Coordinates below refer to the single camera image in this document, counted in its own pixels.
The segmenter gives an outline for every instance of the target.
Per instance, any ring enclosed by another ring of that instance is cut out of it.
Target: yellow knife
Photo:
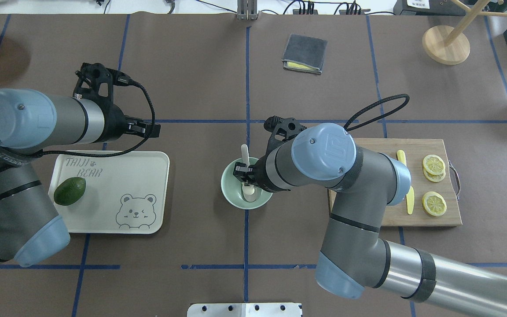
[[[396,157],[397,160],[406,165],[406,153],[404,153],[403,150],[398,150],[396,152]],[[412,186],[410,186],[410,191],[406,194],[406,211],[409,215],[414,212],[414,188],[412,188]]]

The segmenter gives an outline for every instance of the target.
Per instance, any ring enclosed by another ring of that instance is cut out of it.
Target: wooden cutting board
[[[457,197],[453,189],[450,177],[449,160],[445,152],[443,140],[438,139],[355,139],[358,146],[384,153],[396,160],[396,152],[406,152],[406,161],[412,175],[412,187],[414,187],[414,212],[409,215],[406,212],[406,199],[396,206],[387,206],[382,225],[384,226],[439,226],[454,227],[462,225],[461,213]],[[422,168],[422,160],[426,155],[435,154],[445,161],[445,179],[434,183],[425,178]],[[447,211],[443,216],[433,217],[424,211],[422,196],[429,191],[438,192],[447,203]],[[328,206],[330,210],[334,206],[336,192],[328,190]]]

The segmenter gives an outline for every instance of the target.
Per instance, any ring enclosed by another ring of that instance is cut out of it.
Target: white floor
[[[102,14],[106,2],[103,0],[99,6],[95,0],[0,0],[0,14]],[[236,10],[237,0],[205,0],[224,8]],[[322,2],[341,2],[340,0],[321,0]],[[358,4],[364,9],[375,11],[392,11],[396,0],[358,0]],[[283,14],[284,9],[290,3],[289,0],[258,0],[258,10],[274,10]],[[222,9],[202,4],[196,0],[175,0],[175,14],[215,14],[225,12]],[[333,14],[338,4],[316,4],[315,9],[319,14]],[[288,14],[292,14],[292,8],[298,8],[293,4]],[[110,0],[107,7],[108,14],[129,14],[139,11],[153,13],[169,12],[169,4],[165,0]]]

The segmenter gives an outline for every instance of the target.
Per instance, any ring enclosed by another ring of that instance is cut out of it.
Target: round wooden base
[[[464,62],[470,53],[470,44],[462,33],[449,45],[445,38],[453,31],[452,26],[434,26],[422,37],[424,50],[433,60],[445,65],[456,65]]]

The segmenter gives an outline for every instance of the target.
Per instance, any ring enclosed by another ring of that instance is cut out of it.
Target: metal handle
[[[453,167],[451,161],[449,161],[449,168],[453,171],[453,174],[455,174],[455,182],[457,183],[457,193],[455,193],[455,196],[457,197],[457,201],[459,201],[459,194],[461,193],[461,180],[459,179],[459,173],[457,173],[457,170]]]

